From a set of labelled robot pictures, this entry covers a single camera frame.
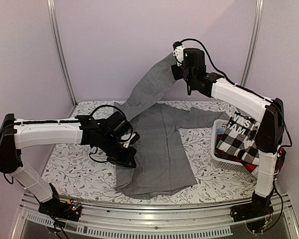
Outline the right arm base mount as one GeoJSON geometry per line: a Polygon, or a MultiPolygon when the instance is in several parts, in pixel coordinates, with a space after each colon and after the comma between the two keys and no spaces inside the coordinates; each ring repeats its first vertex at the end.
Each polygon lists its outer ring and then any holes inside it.
{"type": "Polygon", "coordinates": [[[271,201],[256,200],[231,207],[230,216],[234,222],[239,222],[269,215],[273,212],[274,209],[271,205],[271,201]]]}

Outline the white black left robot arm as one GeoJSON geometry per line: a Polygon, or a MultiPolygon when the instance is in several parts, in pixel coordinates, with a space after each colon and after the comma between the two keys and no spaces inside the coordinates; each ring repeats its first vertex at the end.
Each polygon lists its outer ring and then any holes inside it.
{"type": "Polygon", "coordinates": [[[59,199],[56,189],[25,161],[23,148],[48,144],[88,145],[101,149],[107,162],[116,166],[135,168],[139,139],[125,115],[114,112],[106,119],[80,115],[67,119],[23,120],[7,114],[0,128],[0,173],[9,174],[40,202],[53,216],[64,212],[66,203],[59,199]]]}

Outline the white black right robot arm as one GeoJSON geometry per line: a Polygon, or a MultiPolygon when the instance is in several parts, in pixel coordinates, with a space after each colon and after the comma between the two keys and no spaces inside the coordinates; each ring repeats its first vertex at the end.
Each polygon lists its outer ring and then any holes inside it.
{"type": "Polygon", "coordinates": [[[250,216],[258,217],[267,209],[274,191],[278,158],[283,147],[283,102],[278,98],[270,100],[233,83],[219,69],[214,73],[207,73],[205,68],[176,63],[172,65],[171,70],[175,80],[185,80],[189,94],[191,91],[198,91],[207,97],[227,102],[260,124],[255,135],[255,145],[259,154],[258,179],[252,203],[248,205],[250,216]]]}

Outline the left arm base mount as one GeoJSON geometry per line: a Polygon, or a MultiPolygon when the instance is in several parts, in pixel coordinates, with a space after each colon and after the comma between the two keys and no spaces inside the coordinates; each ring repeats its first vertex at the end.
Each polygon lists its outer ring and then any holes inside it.
{"type": "Polygon", "coordinates": [[[73,202],[72,199],[62,202],[52,198],[45,203],[40,202],[38,211],[54,218],[78,222],[82,212],[82,205],[79,202],[73,202]]]}

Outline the grey long sleeve shirt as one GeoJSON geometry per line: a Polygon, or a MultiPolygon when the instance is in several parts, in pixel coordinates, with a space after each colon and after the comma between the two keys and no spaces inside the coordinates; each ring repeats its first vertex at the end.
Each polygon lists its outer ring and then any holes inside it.
{"type": "Polygon", "coordinates": [[[173,64],[175,58],[168,54],[149,69],[123,104],[114,104],[140,135],[134,144],[136,168],[116,168],[116,191],[131,198],[173,195],[196,184],[179,128],[212,127],[215,120],[230,118],[226,112],[187,111],[158,103],[176,82],[173,64]]]}

